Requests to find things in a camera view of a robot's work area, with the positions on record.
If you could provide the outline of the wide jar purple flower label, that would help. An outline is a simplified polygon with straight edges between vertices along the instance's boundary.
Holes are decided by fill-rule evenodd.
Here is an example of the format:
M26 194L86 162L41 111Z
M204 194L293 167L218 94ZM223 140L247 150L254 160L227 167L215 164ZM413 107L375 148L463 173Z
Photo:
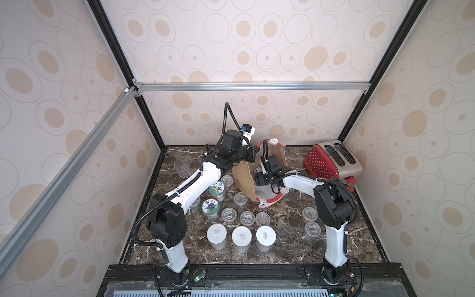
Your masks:
M220 210L220 204L215 199L207 199L202 204L202 213L206 216L206 219L210 222L214 222L218 219L218 213Z

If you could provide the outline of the wide jar pineapple lid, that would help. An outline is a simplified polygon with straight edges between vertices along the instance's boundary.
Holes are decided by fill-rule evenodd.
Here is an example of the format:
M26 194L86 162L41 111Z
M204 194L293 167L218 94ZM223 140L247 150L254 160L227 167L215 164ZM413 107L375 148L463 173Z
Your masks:
M221 181L214 182L209 187L210 197L217 200L219 203L223 203L225 200L226 187Z

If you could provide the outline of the seed jar green label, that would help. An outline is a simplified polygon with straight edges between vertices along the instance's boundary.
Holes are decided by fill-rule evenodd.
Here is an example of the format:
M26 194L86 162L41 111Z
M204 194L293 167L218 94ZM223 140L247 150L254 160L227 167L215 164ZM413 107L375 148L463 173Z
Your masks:
M234 196L234 202L238 207L244 208L247 205L248 198L244 193L236 193Z

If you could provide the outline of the wide jar white bottom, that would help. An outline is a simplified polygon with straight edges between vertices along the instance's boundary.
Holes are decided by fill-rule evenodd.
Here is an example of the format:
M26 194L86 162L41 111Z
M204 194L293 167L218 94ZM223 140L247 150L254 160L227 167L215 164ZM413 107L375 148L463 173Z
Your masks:
M246 226L239 226L232 232L231 239L236 252L246 253L251 247L251 230Z

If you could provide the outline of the seed jar red label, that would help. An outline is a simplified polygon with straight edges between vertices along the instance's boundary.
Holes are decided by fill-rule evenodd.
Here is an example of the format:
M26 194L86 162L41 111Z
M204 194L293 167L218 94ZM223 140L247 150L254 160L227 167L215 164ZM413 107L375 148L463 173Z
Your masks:
M303 221L315 222L318 219L318 211L313 207L305 207L302 211Z

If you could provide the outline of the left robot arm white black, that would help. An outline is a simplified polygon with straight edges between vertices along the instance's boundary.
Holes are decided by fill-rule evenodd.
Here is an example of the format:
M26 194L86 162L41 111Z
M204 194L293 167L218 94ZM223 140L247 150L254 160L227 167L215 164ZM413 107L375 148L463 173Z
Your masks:
M188 230L186 213L205 190L220 181L233 167L240 162L256 160L260 148L251 144L254 131L249 124L238 124L230 104L226 102L217 144L204 153L197 171L183 184L151 200L149 209L132 227L132 241L161 251L171 272L186 270L189 267L183 244Z

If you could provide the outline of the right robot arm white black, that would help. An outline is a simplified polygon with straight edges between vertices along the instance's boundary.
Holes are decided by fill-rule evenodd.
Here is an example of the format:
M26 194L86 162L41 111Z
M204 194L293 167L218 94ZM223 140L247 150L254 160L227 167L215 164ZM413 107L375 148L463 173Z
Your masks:
M314 178L295 170L284 170L274 156L262 156L261 168L262 171L255 174L258 186L277 185L295 189L315 199L318 216L325 224L327 239L322 273L327 283L337 284L350 266L348 230L360 215L355 196L337 178Z

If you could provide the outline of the red burlap canvas bag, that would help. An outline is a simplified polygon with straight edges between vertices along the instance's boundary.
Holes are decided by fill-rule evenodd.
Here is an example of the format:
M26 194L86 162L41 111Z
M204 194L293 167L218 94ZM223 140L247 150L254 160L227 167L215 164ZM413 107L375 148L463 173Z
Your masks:
M233 167L232 176L237 188L259 208L265 209L280 201L289 193L285 186L273 184L287 168L285 146L278 139L265 139L258 146L260 152L254 162L241 161Z

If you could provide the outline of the small jar red label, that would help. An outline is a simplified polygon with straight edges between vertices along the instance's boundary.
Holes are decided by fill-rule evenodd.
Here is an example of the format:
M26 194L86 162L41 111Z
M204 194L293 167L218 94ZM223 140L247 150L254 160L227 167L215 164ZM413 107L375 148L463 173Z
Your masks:
M227 207L221 213L222 220L225 224L235 223L237 219L237 212L232 207Z

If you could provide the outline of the seed jar orange label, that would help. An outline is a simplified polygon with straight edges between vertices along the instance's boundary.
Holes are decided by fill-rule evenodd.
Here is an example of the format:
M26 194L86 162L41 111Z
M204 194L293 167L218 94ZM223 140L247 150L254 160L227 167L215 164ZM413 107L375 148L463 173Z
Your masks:
M240 216L240 222L242 226L250 227L256 222L255 215L250 211L245 211Z

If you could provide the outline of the wide jar dark lid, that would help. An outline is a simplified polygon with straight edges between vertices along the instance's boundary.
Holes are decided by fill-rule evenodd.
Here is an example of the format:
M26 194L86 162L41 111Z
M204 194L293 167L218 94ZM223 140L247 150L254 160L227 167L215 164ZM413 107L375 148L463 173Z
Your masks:
M270 226L260 226L256 231L256 245L260 252L271 251L276 239L276 232Z

